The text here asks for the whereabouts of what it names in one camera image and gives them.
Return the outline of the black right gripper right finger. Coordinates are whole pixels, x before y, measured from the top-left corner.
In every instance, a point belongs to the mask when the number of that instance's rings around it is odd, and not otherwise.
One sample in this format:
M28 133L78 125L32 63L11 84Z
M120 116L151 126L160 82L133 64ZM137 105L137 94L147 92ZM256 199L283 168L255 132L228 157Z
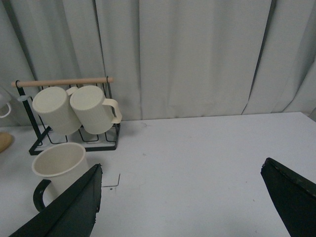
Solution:
M267 158L261 168L270 198L292 237L316 235L316 185L278 161Z

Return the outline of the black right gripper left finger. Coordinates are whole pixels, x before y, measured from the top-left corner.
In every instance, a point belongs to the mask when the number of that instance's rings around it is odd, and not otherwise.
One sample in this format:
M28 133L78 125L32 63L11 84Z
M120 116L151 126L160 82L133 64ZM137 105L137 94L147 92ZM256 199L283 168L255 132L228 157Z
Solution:
M88 237L100 210L102 168L95 164L48 206L43 193L51 183L43 179L33 202L38 214L11 234L12 237Z

